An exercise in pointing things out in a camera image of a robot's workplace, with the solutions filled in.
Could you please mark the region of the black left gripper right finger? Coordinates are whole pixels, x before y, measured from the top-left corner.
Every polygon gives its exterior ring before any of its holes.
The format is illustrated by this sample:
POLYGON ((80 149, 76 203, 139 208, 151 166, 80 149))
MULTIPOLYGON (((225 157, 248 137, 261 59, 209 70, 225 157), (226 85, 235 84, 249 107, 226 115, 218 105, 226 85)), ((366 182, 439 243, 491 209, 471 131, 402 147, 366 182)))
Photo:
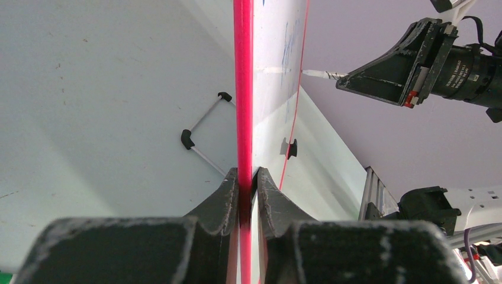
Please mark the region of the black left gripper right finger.
POLYGON ((256 174, 261 283, 467 283, 425 221, 317 221, 256 174))

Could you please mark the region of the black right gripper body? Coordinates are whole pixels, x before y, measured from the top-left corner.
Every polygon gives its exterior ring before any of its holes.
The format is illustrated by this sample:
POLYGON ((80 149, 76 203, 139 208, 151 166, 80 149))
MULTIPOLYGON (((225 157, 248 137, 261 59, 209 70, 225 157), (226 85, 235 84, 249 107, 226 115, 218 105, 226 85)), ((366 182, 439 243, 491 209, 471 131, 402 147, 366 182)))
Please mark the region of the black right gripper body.
POLYGON ((477 21, 478 42, 453 46, 431 93, 445 99, 487 107, 494 123, 501 122, 501 34, 493 45, 483 40, 483 26, 477 21))

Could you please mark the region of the pink framed whiteboard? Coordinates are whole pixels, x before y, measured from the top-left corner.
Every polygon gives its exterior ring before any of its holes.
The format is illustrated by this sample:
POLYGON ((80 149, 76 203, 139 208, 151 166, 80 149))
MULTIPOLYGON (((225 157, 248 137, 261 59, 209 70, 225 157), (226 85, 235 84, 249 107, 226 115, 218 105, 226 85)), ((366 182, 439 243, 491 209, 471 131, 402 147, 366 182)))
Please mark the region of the pink framed whiteboard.
POLYGON ((234 1, 239 184, 238 283, 259 283, 258 205, 253 178, 282 186, 298 108, 308 1, 234 1))

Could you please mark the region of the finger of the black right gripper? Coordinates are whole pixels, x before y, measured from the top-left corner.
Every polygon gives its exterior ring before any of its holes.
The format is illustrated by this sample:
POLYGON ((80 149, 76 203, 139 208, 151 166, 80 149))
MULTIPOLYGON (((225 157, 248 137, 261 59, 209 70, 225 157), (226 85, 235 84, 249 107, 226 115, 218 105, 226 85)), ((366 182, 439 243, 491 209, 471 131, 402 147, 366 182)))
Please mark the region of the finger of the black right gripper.
POLYGON ((411 90, 411 80, 423 65, 432 41, 427 37, 431 18, 412 23, 405 34, 386 53, 377 59, 349 72, 336 87, 388 104, 402 106, 411 90))

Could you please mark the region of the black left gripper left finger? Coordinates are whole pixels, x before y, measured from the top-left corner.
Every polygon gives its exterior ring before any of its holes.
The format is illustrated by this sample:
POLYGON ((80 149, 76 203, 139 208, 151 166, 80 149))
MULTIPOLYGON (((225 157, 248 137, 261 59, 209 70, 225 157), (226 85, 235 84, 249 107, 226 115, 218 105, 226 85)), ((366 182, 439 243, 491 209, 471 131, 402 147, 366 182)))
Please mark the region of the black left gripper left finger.
POLYGON ((16 283, 235 283, 237 170, 182 217, 62 218, 38 236, 16 283))

